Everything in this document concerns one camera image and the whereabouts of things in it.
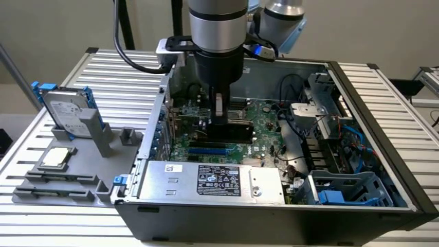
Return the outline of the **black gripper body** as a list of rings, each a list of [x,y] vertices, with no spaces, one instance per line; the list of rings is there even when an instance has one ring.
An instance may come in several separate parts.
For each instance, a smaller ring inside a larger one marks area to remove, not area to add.
[[[218,90],[227,90],[243,75],[243,50],[235,49],[226,53],[196,51],[194,57],[200,82]]]

